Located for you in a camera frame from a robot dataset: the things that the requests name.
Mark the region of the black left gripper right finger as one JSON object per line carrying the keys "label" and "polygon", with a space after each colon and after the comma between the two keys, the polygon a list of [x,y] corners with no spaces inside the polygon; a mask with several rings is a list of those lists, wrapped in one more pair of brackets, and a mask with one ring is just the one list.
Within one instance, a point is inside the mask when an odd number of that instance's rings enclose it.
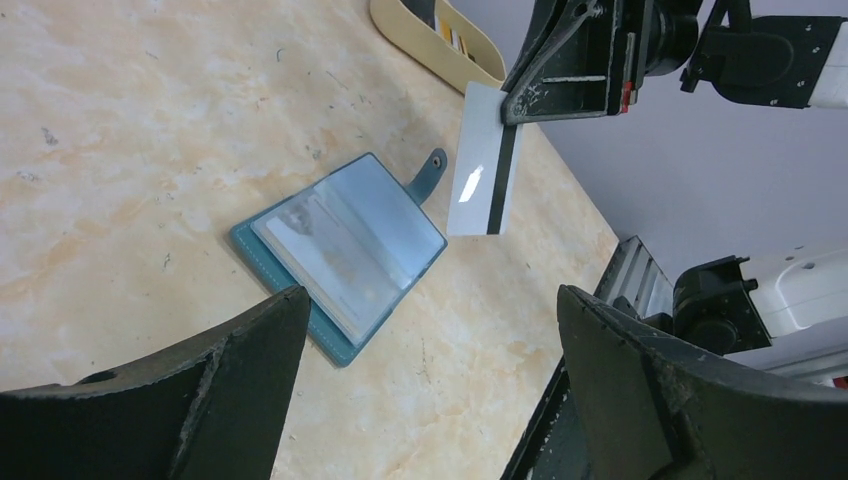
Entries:
{"label": "black left gripper right finger", "polygon": [[843,479],[847,394],[752,369],[557,293],[565,369],[597,479]]}

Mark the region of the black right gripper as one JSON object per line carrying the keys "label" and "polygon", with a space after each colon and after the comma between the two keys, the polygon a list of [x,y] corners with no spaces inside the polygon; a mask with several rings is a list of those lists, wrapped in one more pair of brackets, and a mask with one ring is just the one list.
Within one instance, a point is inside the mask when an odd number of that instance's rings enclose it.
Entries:
{"label": "black right gripper", "polygon": [[680,68],[700,1],[538,0],[502,90],[506,126],[626,113],[645,77]]}

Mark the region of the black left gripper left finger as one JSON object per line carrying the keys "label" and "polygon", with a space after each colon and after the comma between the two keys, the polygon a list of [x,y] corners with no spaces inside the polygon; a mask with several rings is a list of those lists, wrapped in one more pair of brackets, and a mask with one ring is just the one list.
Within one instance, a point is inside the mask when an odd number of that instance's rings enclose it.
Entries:
{"label": "black left gripper left finger", "polygon": [[4,392],[2,477],[269,478],[310,308],[293,286],[76,384]]}

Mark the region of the white magnetic stripe card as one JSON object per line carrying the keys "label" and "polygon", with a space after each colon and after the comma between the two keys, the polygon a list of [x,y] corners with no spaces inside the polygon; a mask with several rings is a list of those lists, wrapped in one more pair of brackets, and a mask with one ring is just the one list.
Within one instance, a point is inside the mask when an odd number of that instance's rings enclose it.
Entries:
{"label": "white magnetic stripe card", "polygon": [[466,87],[446,228],[451,237],[501,235],[509,225],[523,127],[503,124],[505,98],[481,83]]}

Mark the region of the teal leather card holder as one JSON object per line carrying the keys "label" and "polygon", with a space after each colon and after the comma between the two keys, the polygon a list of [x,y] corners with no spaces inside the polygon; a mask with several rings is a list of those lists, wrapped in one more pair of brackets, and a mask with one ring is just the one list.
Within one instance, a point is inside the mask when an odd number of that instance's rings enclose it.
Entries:
{"label": "teal leather card holder", "polygon": [[403,184],[368,152],[231,228],[270,292],[307,289],[309,334],[336,367],[354,361],[446,249],[422,205],[448,164],[436,148]]}

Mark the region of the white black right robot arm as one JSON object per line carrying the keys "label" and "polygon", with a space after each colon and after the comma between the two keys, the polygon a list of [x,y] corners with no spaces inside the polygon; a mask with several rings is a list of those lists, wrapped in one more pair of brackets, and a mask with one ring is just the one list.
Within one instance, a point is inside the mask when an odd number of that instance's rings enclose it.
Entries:
{"label": "white black right robot arm", "polygon": [[627,114],[544,129],[613,230],[640,236],[669,274],[847,241],[843,109],[735,105],[665,75]]}

